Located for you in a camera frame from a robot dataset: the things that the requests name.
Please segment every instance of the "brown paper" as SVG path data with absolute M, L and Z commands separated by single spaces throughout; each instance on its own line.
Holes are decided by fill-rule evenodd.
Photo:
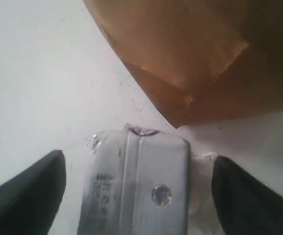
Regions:
M 84 1 L 172 125 L 283 110 L 283 1 Z

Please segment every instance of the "white table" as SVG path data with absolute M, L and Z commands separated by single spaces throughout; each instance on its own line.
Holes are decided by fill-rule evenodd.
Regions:
M 128 122 L 175 132 L 82 0 L 0 0 L 0 184 L 49 151 L 64 151 L 66 192 L 49 234 L 76 234 L 89 138 Z M 197 156 L 231 157 L 283 195 L 283 113 L 179 133 Z

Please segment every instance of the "brown paper bag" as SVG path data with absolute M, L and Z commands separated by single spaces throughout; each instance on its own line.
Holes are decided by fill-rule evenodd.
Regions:
M 283 110 L 283 1 L 84 1 L 172 125 Z

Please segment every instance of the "white surface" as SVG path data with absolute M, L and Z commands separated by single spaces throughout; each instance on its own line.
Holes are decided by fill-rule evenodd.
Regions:
M 174 131 L 82 0 L 0 0 L 0 184 L 63 149 L 67 187 L 49 234 L 76 234 L 90 136 L 127 122 Z M 179 131 L 197 156 L 231 157 L 283 195 L 283 113 Z

